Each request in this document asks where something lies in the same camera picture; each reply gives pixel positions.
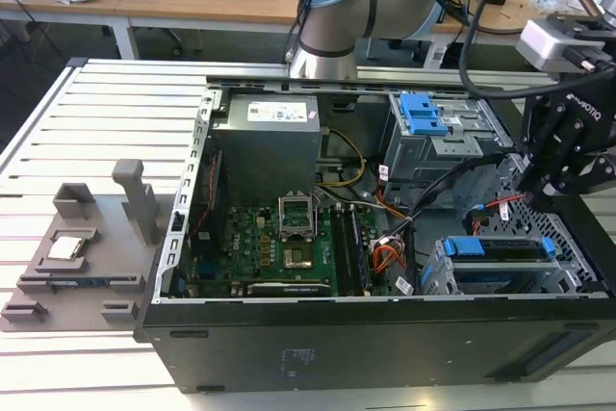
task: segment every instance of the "ram slot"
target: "ram slot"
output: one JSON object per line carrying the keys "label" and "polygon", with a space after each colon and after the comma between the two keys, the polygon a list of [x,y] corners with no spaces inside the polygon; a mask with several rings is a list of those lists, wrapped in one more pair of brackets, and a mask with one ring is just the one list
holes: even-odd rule
{"label": "ram slot", "polygon": [[[363,295],[366,288],[363,279],[368,275],[355,215],[353,211],[332,206],[330,219],[338,295]],[[364,271],[360,271],[360,261]]]}

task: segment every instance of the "green circuit board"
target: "green circuit board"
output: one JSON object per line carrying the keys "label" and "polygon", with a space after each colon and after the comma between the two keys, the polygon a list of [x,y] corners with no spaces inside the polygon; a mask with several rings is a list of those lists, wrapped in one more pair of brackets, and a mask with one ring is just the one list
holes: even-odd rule
{"label": "green circuit board", "polygon": [[[312,241],[283,242],[277,208],[231,208],[218,261],[213,264],[207,256],[193,256],[192,282],[197,283],[198,296],[242,296],[235,291],[256,282],[326,284],[332,296],[338,295],[330,211],[321,207],[313,216],[317,226]],[[370,239],[377,232],[375,215],[369,208],[360,208],[356,217],[368,256]],[[305,225],[305,209],[286,208],[284,221],[291,226]],[[233,294],[231,286],[236,286]]]}

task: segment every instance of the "gray power supply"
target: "gray power supply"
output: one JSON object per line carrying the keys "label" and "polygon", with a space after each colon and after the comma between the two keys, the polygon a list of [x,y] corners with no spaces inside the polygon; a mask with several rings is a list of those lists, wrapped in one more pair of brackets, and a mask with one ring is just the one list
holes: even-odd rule
{"label": "gray power supply", "polygon": [[315,188],[320,127],[310,95],[237,94],[215,129],[232,206],[273,206]]}

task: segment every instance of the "yellow wire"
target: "yellow wire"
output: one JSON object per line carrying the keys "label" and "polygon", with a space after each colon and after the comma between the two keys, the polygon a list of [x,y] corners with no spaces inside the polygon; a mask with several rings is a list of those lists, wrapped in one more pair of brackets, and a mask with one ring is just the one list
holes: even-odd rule
{"label": "yellow wire", "polygon": [[350,140],[350,138],[347,137],[345,134],[343,134],[342,132],[336,129],[329,129],[329,132],[333,132],[334,134],[338,135],[338,137],[346,141],[348,145],[351,148],[353,148],[353,151],[357,153],[357,157],[359,158],[359,162],[361,163],[362,166],[360,167],[359,172],[357,172],[357,175],[355,175],[355,178],[351,178],[350,180],[345,180],[344,182],[317,183],[317,186],[318,187],[346,187],[346,186],[354,185],[364,176],[364,172],[366,171],[366,161],[364,160],[364,156],[362,155],[359,148],[355,146],[355,143],[353,143]]}

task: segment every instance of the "floor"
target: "floor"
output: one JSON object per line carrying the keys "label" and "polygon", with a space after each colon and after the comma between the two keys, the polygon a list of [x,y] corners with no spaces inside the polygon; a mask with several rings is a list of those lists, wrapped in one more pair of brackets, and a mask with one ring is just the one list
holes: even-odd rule
{"label": "floor", "polygon": [[[38,104],[45,92],[64,67],[62,58],[41,33],[41,29],[54,41],[66,58],[117,58],[113,37],[102,34],[97,26],[41,24],[28,25],[31,39],[20,44],[9,36],[4,24],[0,24],[0,151],[11,140],[23,121]],[[173,42],[155,29],[139,29],[137,42],[144,60],[190,60],[214,62],[279,63],[284,35],[257,33],[227,33],[222,31],[202,32],[204,49],[197,51],[197,31],[176,31],[183,40],[185,54],[174,58],[171,50]],[[367,60],[367,42],[360,40],[356,48],[359,65],[409,67],[419,66],[412,57],[414,44],[405,43],[400,49],[392,50],[384,40],[376,41],[372,54],[376,57]],[[471,68],[498,70],[528,70],[524,61],[512,47],[499,47],[485,50],[477,46]],[[446,60],[455,65],[455,60]]]}

